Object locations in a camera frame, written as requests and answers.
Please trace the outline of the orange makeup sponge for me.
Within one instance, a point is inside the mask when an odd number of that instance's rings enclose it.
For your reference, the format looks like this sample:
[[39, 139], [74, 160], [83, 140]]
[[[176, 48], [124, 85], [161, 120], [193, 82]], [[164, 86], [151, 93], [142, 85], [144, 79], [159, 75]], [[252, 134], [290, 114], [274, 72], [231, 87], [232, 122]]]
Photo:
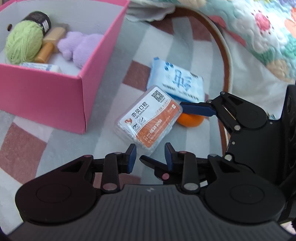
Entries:
[[205, 117], [201, 115], [182, 113], [177, 122], [187, 128], [194, 128], [199, 126], [204, 119]]

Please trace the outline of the blue tissue pack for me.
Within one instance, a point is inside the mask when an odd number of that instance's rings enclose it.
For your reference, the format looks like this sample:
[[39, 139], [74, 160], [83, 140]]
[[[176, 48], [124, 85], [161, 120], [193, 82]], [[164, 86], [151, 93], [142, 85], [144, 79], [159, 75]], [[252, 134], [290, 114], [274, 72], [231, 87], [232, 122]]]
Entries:
[[156, 85], [172, 98], [184, 102], [205, 101], [203, 78], [156, 57], [147, 81], [147, 89]]

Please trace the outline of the orange white floss box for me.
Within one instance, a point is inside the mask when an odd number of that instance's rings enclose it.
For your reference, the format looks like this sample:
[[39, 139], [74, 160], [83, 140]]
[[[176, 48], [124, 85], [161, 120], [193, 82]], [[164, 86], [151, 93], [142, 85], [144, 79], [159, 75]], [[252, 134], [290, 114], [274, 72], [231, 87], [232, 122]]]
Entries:
[[151, 86], [115, 122], [115, 131], [152, 154], [183, 112], [180, 104], [158, 86]]

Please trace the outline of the pink cardboard storage box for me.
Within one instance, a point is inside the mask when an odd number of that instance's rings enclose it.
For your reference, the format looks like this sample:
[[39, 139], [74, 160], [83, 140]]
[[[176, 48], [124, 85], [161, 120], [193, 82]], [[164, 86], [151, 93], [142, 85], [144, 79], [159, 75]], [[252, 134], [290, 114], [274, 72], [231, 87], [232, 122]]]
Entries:
[[61, 56], [53, 63], [61, 73], [10, 65], [1, 53], [1, 110], [68, 132], [86, 131], [103, 73], [116, 44], [128, 1], [8, 1], [1, 6], [1, 46], [8, 25], [29, 13], [46, 13], [52, 24], [69, 30], [102, 33], [103, 38], [82, 69]]

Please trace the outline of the white wet wipes pack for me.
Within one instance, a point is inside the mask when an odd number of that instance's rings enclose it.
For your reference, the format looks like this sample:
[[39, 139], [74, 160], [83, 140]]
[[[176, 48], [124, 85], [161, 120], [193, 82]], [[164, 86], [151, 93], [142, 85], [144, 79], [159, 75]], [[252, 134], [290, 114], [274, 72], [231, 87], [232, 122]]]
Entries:
[[25, 68], [32, 68], [32, 69], [36, 69], [36, 70], [48, 71], [48, 72], [62, 73], [61, 68], [59, 66], [53, 65], [53, 64], [23, 62], [23, 63], [19, 64], [19, 66], [22, 66]]

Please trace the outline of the gold foundation bottle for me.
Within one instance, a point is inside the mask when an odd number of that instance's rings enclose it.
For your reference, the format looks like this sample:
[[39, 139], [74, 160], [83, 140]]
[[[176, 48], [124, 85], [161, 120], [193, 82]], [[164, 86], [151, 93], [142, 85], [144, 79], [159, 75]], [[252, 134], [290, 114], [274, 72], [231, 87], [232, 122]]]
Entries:
[[53, 53], [59, 52], [57, 44], [65, 37], [65, 35], [66, 28], [52, 28], [44, 37], [42, 47], [34, 58], [34, 63], [47, 63]]

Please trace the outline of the green yarn ball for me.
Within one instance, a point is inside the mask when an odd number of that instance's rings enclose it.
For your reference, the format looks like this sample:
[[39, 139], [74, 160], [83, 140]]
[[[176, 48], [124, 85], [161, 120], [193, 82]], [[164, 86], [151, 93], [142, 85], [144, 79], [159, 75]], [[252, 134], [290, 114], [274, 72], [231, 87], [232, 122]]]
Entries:
[[5, 54], [9, 63], [19, 65], [34, 60], [51, 29], [48, 15], [34, 11], [21, 20], [6, 38]]

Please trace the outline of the floral quilt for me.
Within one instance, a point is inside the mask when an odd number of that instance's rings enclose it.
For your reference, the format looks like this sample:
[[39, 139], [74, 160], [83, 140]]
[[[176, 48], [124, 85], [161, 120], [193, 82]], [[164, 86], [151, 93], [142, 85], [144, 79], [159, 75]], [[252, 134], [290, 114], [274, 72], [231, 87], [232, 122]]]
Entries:
[[132, 21], [158, 21], [177, 7], [203, 13], [278, 79], [295, 79], [295, 1], [130, 1]]

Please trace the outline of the purple plush toy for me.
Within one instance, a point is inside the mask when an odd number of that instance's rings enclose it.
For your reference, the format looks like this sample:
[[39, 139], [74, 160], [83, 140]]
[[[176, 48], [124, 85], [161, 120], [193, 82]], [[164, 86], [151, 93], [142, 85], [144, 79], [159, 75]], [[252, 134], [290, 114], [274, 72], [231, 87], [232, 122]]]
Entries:
[[102, 34], [68, 32], [66, 37], [58, 42], [57, 48], [65, 60], [72, 60], [74, 65], [81, 69], [103, 37]]

